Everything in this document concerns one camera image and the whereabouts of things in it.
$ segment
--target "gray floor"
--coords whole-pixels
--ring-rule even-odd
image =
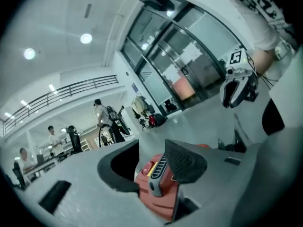
[[[219,95],[197,104],[172,118],[162,126],[142,132],[140,141],[140,162],[137,169],[155,154],[164,152],[164,140],[181,140],[192,144],[208,144],[217,148],[220,138],[225,144],[233,140],[234,113],[253,142],[263,141],[267,135],[262,127],[262,114],[270,100],[268,88],[259,82],[259,95],[254,103],[243,101],[238,107],[226,109],[222,106]]]

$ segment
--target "metal railing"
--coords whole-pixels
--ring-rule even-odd
[[[71,97],[77,93],[117,83],[119,83],[117,80],[117,75],[111,75],[80,81],[67,85],[65,87],[61,87],[55,92],[49,92],[47,94],[44,94],[41,97],[38,97],[35,100],[29,102],[27,106],[24,106],[14,112],[12,114],[12,117],[4,121],[3,134],[5,135],[9,130],[15,127],[22,120],[30,117],[31,114],[35,114],[38,110],[48,107],[50,104],[53,104],[57,101],[62,101],[62,99]]]

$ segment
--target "ceiling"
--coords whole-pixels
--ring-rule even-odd
[[[125,1],[25,0],[0,41],[0,108],[13,93],[47,75],[108,65],[132,10]],[[80,42],[84,33],[92,35],[90,44]],[[34,59],[25,60],[26,48],[35,50]]]
[[[118,112],[122,106],[122,97],[124,92],[111,94],[101,98],[104,106],[112,106]],[[91,102],[76,106],[64,113],[58,114],[50,120],[47,120],[34,128],[30,129],[31,135],[37,146],[48,142],[49,132],[47,127],[52,125],[55,128],[55,134],[64,134],[60,132],[63,127],[74,125],[79,132],[84,132],[97,125],[97,117],[94,114]],[[7,146],[10,148],[10,155],[18,156],[21,147],[28,148],[26,134],[21,135],[12,144]]]

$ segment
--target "desk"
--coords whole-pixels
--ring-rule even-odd
[[[45,161],[42,165],[39,165],[39,166],[35,166],[34,168],[28,170],[28,171],[25,171],[23,173],[23,177],[24,177],[24,181],[28,181],[30,183],[30,180],[28,178],[28,176],[30,176],[31,174],[34,174],[36,172],[40,172],[41,170],[44,170],[45,168],[51,166],[51,165],[57,165],[58,164],[58,161],[57,161],[57,158],[58,157],[53,157],[47,161]]]

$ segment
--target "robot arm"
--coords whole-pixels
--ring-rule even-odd
[[[251,57],[244,49],[232,52],[227,61],[226,80],[220,87],[224,107],[234,108],[243,100],[254,102],[258,93],[257,72]]]

